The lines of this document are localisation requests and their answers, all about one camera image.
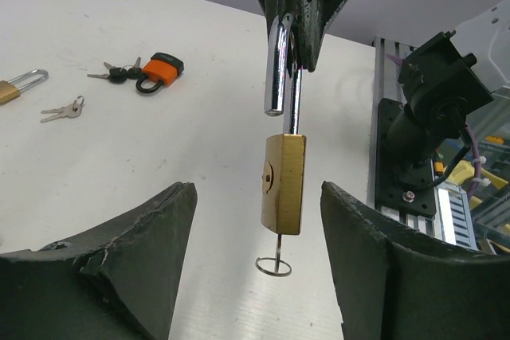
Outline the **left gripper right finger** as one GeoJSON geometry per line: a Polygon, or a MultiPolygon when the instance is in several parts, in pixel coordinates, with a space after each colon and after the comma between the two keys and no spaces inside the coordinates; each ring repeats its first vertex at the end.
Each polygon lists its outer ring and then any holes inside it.
{"type": "Polygon", "coordinates": [[[506,339],[509,259],[447,244],[332,182],[320,211],[346,339],[506,339]]]}

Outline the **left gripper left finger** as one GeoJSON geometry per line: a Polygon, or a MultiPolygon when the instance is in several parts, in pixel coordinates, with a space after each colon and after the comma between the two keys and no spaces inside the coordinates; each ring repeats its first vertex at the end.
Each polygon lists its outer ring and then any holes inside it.
{"type": "Polygon", "coordinates": [[[2,338],[168,338],[197,201],[177,182],[75,236],[2,254],[2,338]]]}

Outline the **orange black padlock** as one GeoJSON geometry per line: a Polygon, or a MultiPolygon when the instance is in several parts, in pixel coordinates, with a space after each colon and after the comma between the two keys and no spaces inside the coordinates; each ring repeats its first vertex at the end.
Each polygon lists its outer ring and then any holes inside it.
{"type": "Polygon", "coordinates": [[[150,95],[161,87],[170,86],[185,69],[184,62],[169,53],[155,53],[141,69],[135,83],[141,95],[150,95]]]}

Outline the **silver keys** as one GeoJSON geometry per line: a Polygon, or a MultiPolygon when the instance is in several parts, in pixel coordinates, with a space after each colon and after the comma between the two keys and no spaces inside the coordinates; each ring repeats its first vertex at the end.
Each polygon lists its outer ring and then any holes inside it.
{"type": "Polygon", "coordinates": [[[78,96],[72,103],[59,108],[43,110],[41,111],[42,115],[48,115],[41,120],[41,123],[48,123],[55,119],[74,119],[81,115],[83,106],[84,106],[85,98],[83,96],[78,96]]]}

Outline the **brass long-shackle padlock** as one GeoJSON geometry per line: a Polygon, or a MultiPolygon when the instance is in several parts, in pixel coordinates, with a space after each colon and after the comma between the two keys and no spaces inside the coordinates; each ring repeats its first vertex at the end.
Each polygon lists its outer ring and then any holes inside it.
{"type": "Polygon", "coordinates": [[[0,104],[4,105],[17,99],[23,92],[49,79],[44,69],[34,69],[11,80],[2,80],[0,88],[0,104]]]}

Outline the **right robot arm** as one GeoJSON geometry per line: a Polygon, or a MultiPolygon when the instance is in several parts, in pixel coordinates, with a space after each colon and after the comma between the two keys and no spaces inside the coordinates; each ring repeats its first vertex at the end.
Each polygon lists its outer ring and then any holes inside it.
{"type": "MultiPolygon", "coordinates": [[[[316,69],[324,35],[349,0],[258,0],[268,34],[265,113],[294,131],[303,71],[316,69]]],[[[406,114],[426,140],[395,154],[412,163],[465,131],[466,116],[509,84],[509,2],[437,33],[399,62],[406,114]]]]}

